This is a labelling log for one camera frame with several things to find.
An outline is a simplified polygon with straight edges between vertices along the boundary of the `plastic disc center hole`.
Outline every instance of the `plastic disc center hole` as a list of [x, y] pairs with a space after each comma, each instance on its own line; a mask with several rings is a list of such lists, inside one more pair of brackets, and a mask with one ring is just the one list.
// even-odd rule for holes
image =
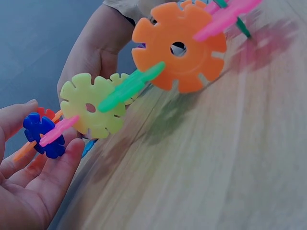
[[176, 57], [182, 57], [187, 52], [187, 47], [182, 42], [174, 42], [170, 47], [171, 53]]
[[95, 106], [93, 106], [91, 103], [86, 103], [86, 110], [90, 113], [94, 113], [96, 112], [96, 108]]

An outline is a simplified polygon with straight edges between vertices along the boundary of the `orange plastic disc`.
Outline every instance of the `orange plastic disc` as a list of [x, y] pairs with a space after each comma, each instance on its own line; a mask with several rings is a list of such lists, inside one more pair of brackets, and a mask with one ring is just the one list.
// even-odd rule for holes
[[[133, 49], [132, 56], [140, 71], [146, 71], [160, 61], [165, 62], [165, 70], [152, 84], [168, 91], [172, 89], [173, 81], [178, 80], [179, 92], [186, 93], [204, 87], [200, 74], [208, 81], [219, 76], [224, 61], [212, 57], [212, 52], [224, 53], [227, 46], [223, 33], [196, 42], [193, 35], [206, 26], [212, 17], [198, 5], [190, 3], [183, 7], [182, 11], [175, 2], [169, 2], [153, 8], [151, 15], [157, 20], [156, 25], [142, 18], [134, 29], [132, 39], [136, 43], [145, 43], [146, 48]], [[175, 42], [185, 44], [187, 51], [184, 56], [177, 57], [171, 53], [170, 47]]]

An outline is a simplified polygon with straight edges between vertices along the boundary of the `wood grain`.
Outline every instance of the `wood grain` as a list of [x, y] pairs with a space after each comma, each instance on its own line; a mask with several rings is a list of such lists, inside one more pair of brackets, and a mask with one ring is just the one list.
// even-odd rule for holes
[[133, 103], [82, 161], [58, 229], [307, 229], [306, 12], [265, 0], [243, 17], [254, 42], [227, 32], [218, 81]]

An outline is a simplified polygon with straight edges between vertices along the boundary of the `pink plastic connector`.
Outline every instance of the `pink plastic connector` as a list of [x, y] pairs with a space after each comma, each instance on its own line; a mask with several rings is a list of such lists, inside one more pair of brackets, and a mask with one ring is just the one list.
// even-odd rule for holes
[[216, 10], [214, 5], [209, 9], [206, 9], [206, 7], [206, 11], [214, 13], [213, 20], [193, 36], [194, 40], [202, 42], [210, 36], [215, 36], [223, 32], [237, 22], [239, 15], [249, 13], [261, 2], [262, 0], [233, 0], [224, 9]]
[[56, 123], [53, 130], [47, 132], [40, 140], [39, 144], [45, 147], [47, 144], [52, 143], [59, 138], [63, 132], [72, 127], [79, 120], [79, 116], [73, 116], [71, 118], [64, 118], [63, 120]]

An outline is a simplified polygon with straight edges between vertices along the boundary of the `gray floor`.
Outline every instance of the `gray floor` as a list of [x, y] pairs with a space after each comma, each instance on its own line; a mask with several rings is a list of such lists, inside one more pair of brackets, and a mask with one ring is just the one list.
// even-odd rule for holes
[[[66, 58], [101, 0], [0, 1], [0, 107], [37, 99], [59, 110], [56, 85]], [[135, 70], [129, 44], [119, 57], [120, 72]], [[6, 145], [5, 156], [26, 138], [21, 130]]]

